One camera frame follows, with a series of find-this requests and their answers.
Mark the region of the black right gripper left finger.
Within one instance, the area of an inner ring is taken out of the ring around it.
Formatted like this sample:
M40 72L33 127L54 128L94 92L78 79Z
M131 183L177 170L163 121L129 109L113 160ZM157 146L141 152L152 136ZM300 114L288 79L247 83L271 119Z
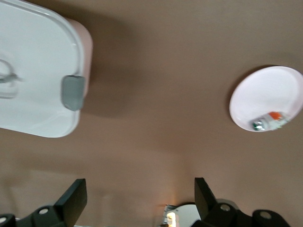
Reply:
M2 227L72 227L86 205L86 180L77 179L53 205L42 206L19 220L13 214L1 214L0 225Z

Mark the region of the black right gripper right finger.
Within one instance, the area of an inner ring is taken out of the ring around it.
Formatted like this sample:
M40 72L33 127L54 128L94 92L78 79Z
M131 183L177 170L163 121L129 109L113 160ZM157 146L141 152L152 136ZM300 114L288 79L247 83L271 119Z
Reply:
M218 202L204 178L195 178L195 204L200 220L194 227L288 227L288 222L271 210L255 210L251 216Z

